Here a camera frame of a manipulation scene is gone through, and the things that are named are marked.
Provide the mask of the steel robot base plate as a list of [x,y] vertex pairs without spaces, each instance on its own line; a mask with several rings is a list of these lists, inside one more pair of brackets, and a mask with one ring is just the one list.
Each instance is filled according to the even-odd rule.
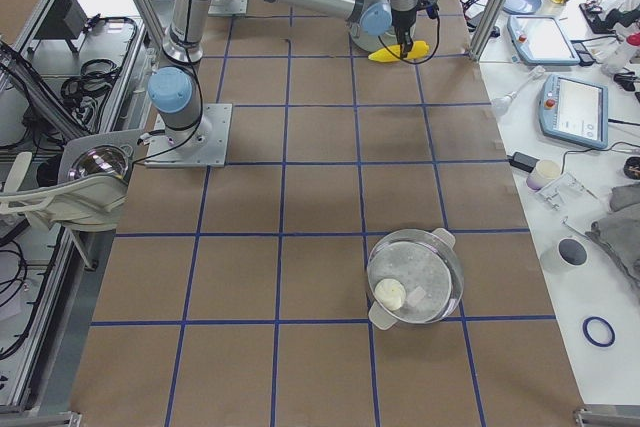
[[151,168],[223,167],[232,110],[228,103],[206,103],[200,124],[192,132],[167,129],[157,115],[154,128],[162,133],[149,139],[143,164]]

